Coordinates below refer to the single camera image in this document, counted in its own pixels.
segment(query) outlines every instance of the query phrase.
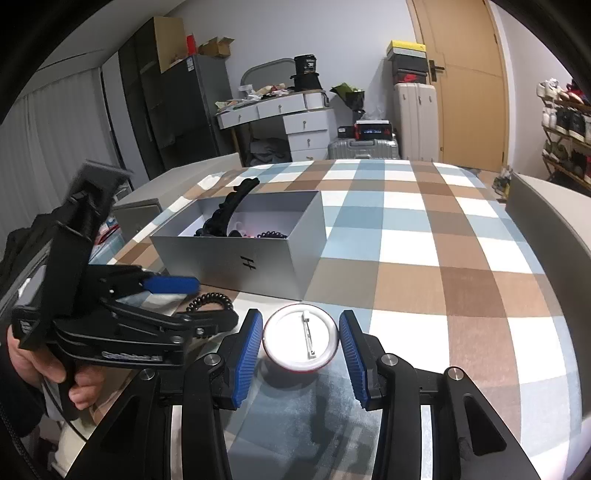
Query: white wall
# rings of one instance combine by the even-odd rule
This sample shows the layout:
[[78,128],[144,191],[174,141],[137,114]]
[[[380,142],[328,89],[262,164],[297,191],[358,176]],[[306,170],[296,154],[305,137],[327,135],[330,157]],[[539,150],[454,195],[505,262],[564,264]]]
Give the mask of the white wall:
[[538,83],[554,77],[566,89],[571,76],[533,33],[502,8],[496,7],[493,13],[495,10],[505,61],[508,63],[508,79],[512,84],[509,85],[509,163],[516,172],[547,179],[548,171],[541,157],[546,141],[541,127],[543,104],[535,95],[535,87]]
[[[198,44],[215,36],[236,40],[226,61],[234,95],[251,67],[311,53],[323,88],[347,82],[365,89],[366,111],[388,104],[388,42],[415,41],[406,0],[374,0],[369,11],[358,0],[187,0],[170,16],[181,17]],[[351,123],[351,110],[340,99],[331,105],[339,125]]]

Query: open box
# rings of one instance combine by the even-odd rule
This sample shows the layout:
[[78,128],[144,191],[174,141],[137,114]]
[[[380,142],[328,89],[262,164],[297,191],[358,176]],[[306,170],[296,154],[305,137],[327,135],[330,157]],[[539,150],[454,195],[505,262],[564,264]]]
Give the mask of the open box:
[[249,194],[236,223],[256,237],[268,231],[286,239],[193,236],[223,202],[196,200],[164,222],[151,236],[171,275],[192,275],[205,284],[285,299],[302,300],[326,243],[319,192]]

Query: ceiling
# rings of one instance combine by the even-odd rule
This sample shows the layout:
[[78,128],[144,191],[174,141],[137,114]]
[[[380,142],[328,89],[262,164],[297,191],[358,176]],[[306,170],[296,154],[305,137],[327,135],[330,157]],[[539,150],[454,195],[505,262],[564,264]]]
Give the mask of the ceiling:
[[167,14],[183,1],[112,0],[47,57],[20,96],[68,75],[99,67],[148,19]]

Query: round badge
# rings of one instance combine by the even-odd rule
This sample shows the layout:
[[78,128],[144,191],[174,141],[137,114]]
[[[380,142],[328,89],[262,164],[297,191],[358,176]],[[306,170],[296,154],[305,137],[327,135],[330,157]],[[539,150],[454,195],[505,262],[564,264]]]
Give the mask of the round badge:
[[263,331],[262,345],[277,365],[293,372],[313,372],[334,357],[339,331],[324,310],[297,303],[271,316]]

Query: desk drawer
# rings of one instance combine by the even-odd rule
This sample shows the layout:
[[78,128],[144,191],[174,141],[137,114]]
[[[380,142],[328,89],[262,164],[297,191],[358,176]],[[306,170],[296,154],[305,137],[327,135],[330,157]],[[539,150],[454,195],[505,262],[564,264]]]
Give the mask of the desk drawer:
[[324,92],[305,93],[306,108],[308,110],[315,110],[317,108],[327,108],[329,105],[329,98]]
[[291,134],[287,136],[287,139],[290,142],[291,151],[328,148],[331,140],[328,130]]
[[268,116],[284,115],[286,113],[301,112],[306,110],[304,95],[290,95],[285,97],[265,100],[258,104],[259,116],[266,118]]
[[291,161],[326,160],[328,157],[328,148],[315,148],[314,150],[296,150],[291,152]]
[[234,125],[245,124],[258,120],[258,110],[256,105],[246,106],[237,110],[222,113],[219,115],[218,120],[220,128],[233,127]]
[[318,110],[315,112],[297,113],[283,117],[286,134],[299,134],[302,132],[314,132],[317,130],[328,130],[330,127],[329,117],[334,117],[331,109]]

